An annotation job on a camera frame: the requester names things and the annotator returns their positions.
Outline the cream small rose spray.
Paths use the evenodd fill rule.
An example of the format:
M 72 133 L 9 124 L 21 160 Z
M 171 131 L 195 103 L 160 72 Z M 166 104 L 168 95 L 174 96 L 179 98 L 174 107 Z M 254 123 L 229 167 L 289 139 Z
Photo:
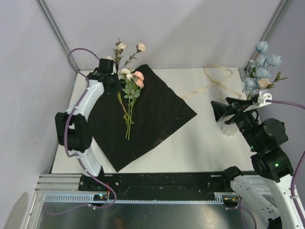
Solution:
M 138 60 L 138 54 L 146 51 L 146 45 L 142 42 L 135 45 L 132 53 L 127 52 L 128 45 L 120 38 L 115 42 L 112 49 L 113 55 L 107 56 L 106 59 L 113 60 L 119 67 L 119 70 L 129 66 L 134 60 Z

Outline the blue and pink flower bouquet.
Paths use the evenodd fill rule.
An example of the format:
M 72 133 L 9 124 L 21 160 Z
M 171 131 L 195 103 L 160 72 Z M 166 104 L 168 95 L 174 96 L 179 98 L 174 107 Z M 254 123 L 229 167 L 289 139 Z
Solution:
M 118 100 L 124 111 L 124 120 L 126 123 L 125 138 L 130 140 L 131 126 L 134 124 L 132 120 L 133 107 L 137 99 L 141 95 L 141 90 L 144 88 L 144 75 L 140 71 L 132 73 L 131 69 L 123 68 L 119 72 L 119 77 L 122 80 L 123 95 L 118 93 Z

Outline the blue flower stem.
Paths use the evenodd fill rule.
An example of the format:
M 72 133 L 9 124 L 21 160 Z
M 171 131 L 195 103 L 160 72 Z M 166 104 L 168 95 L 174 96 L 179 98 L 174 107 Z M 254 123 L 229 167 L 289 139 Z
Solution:
M 279 66 L 282 63 L 282 58 L 280 55 L 276 55 L 274 53 L 269 54 L 269 44 L 267 41 L 259 41 L 256 43 L 255 46 L 255 52 L 256 52 L 256 58 L 253 60 L 250 60 L 250 70 L 247 72 L 247 77 L 249 76 L 250 72 L 256 72 L 268 75 L 268 72 L 270 72 L 270 75 L 272 76 L 272 68 L 275 68 Z

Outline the single peach rose stem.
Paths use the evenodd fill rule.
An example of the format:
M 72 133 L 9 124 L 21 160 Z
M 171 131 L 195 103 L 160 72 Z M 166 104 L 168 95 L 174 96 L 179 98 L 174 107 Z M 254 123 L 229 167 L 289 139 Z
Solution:
M 275 79 L 270 81 L 270 72 L 268 75 L 256 72 L 250 72 L 249 76 L 242 83 L 243 92 L 246 94 L 246 99 L 250 100 L 254 97 L 254 94 L 258 90 L 272 89 L 275 87 L 275 83 L 288 79 L 288 77 L 282 77 L 281 72 L 276 74 Z

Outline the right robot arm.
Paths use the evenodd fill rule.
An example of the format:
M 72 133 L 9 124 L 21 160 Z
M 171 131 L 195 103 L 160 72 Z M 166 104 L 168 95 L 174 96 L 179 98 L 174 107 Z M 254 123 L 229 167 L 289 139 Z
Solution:
M 258 108 L 277 103 L 270 93 L 256 95 L 251 100 L 226 98 L 227 103 L 211 101 L 217 122 L 229 117 L 226 125 L 235 124 L 253 155 L 251 161 L 254 171 L 263 178 L 269 187 L 275 204 L 272 205 L 248 183 L 245 175 L 236 166 L 224 170 L 220 187 L 224 191 L 235 191 L 240 200 L 249 204 L 250 215 L 256 214 L 267 229 L 303 229 L 305 210 L 298 197 L 293 169 L 288 155 L 281 144 L 288 141 L 283 122 L 269 118 L 258 123 L 253 113 Z

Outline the cream ribbon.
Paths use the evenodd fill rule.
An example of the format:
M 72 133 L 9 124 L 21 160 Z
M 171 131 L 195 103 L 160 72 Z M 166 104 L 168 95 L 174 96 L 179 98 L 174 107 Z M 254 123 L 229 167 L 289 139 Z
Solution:
M 222 78 L 221 80 L 216 80 L 206 71 L 207 68 L 203 68 L 204 75 L 209 79 L 209 81 L 212 84 L 209 85 L 209 86 L 201 87 L 201 88 L 199 88 L 199 89 L 197 89 L 195 91 L 192 91 L 192 92 L 188 93 L 187 95 L 183 96 L 182 99 L 191 98 L 192 96 L 194 96 L 196 94 L 199 94 L 199 93 L 202 93 L 203 91 L 205 91 L 205 90 L 207 90 L 209 88 L 212 88 L 213 86 L 216 86 L 216 85 L 218 85 L 218 87 L 219 87 L 218 88 L 219 92 L 221 91 L 221 89 L 223 89 L 224 91 L 229 92 L 229 93 L 237 96 L 238 99 L 241 99 L 242 98 L 242 94 L 241 93 L 239 93 L 239 92 L 237 92 L 237 91 L 227 87 L 226 85 L 224 85 L 222 83 L 224 80 L 230 79 L 233 76 L 234 71 L 231 68 L 223 67 L 223 66 L 221 66 L 219 64 L 211 64 L 210 67 L 211 68 L 217 68 L 217 69 L 220 69 L 220 70 L 225 71 L 225 72 L 229 72 L 229 74 L 226 77 Z

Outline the black wrapping paper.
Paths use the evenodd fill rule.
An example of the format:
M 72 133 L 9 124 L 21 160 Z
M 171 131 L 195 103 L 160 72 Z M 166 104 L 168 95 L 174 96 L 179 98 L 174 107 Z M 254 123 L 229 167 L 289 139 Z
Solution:
M 103 94 L 95 103 L 88 125 L 91 134 L 116 172 L 157 147 L 196 112 L 176 95 L 146 64 L 137 68 L 144 75 L 144 88 L 133 107 L 130 138 L 126 139 L 124 112 L 128 100 L 117 93 Z

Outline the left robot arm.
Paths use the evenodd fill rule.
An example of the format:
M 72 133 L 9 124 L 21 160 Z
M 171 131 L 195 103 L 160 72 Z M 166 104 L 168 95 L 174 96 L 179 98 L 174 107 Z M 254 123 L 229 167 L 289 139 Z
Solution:
M 105 178 L 99 174 L 101 164 L 92 150 L 92 133 L 88 124 L 89 115 L 97 100 L 104 93 L 120 90 L 118 64 L 110 59 L 100 59 L 99 66 L 85 76 L 85 87 L 77 101 L 64 113 L 55 115 L 58 142 L 64 146 L 68 157 L 76 157 L 83 172 L 89 176 L 89 186 L 99 191 L 105 186 Z

